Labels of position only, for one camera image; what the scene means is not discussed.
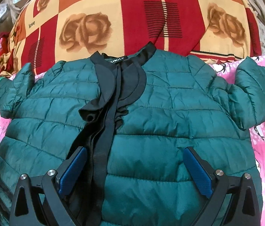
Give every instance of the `black horizontal lines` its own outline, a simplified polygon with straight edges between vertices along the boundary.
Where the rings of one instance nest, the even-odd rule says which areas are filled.
[[[44,42],[45,39],[41,38],[37,42],[33,43],[29,49],[28,62],[32,64],[33,69],[42,65]]]
[[[144,1],[149,38],[182,38],[177,3]]]

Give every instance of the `jacket's left sleeve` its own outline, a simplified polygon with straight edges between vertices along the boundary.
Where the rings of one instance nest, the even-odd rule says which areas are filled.
[[[216,77],[210,93],[240,129],[265,121],[265,67],[258,66],[251,58],[247,57],[237,67],[234,85]]]
[[[0,81],[0,114],[3,118],[13,118],[17,107],[27,98],[34,84],[30,63],[24,65],[13,81],[7,78]]]

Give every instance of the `brown rose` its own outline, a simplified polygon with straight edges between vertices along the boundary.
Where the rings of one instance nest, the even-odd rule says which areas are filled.
[[[208,29],[221,38],[229,37],[235,47],[241,47],[245,40],[245,30],[242,23],[234,16],[227,14],[215,3],[208,6]]]
[[[37,11],[41,12],[43,11],[47,6],[48,6],[48,3],[49,3],[50,0],[38,0],[37,2]]]
[[[106,48],[111,32],[111,23],[105,14],[74,14],[66,20],[59,44],[67,51],[78,51],[86,47],[89,53],[94,53]]]

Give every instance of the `blue pad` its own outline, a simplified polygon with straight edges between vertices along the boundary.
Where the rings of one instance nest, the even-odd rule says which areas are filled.
[[[183,159],[199,192],[209,199],[213,193],[211,178],[188,148],[184,149]]]
[[[64,172],[59,181],[58,193],[60,196],[69,195],[83,170],[83,167],[88,159],[86,148],[82,148],[74,158],[68,169]]]

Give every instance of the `silver screw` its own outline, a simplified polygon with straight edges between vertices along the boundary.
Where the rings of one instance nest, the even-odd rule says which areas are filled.
[[[55,174],[55,170],[51,169],[48,171],[49,176],[53,176]]]
[[[246,179],[250,179],[251,178],[249,173],[245,173],[244,176],[246,177]]]
[[[217,174],[218,176],[222,176],[222,175],[225,174],[225,173],[223,172],[223,170],[218,169],[218,170],[216,170],[216,174]]]
[[[21,179],[21,180],[24,180],[24,179],[26,179],[26,177],[27,177],[27,174],[24,173],[24,174],[22,174],[22,175],[20,176],[20,179]]]

